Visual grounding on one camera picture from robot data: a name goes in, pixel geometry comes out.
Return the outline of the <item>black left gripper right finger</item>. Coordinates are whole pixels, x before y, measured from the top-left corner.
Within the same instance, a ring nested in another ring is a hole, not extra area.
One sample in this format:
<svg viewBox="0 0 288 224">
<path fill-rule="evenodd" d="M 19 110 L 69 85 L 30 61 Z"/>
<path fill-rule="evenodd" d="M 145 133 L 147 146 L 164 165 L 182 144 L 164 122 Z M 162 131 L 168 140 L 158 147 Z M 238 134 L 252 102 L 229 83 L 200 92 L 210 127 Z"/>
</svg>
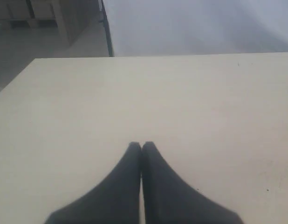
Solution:
<svg viewBox="0 0 288 224">
<path fill-rule="evenodd" d="M 142 147 L 142 185 L 148 224 L 241 224 L 239 215 L 193 189 L 169 166 L 156 145 Z"/>
</svg>

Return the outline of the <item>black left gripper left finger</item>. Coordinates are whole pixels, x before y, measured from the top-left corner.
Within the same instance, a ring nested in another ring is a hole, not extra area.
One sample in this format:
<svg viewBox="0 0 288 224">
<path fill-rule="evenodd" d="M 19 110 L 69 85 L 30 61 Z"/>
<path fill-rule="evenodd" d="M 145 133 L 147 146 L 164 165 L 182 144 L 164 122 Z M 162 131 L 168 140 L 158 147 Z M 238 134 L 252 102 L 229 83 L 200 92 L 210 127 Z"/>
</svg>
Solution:
<svg viewBox="0 0 288 224">
<path fill-rule="evenodd" d="M 65 207 L 54 211 L 48 224 L 138 224 L 141 146 L 131 142 L 113 170 Z"/>
</svg>

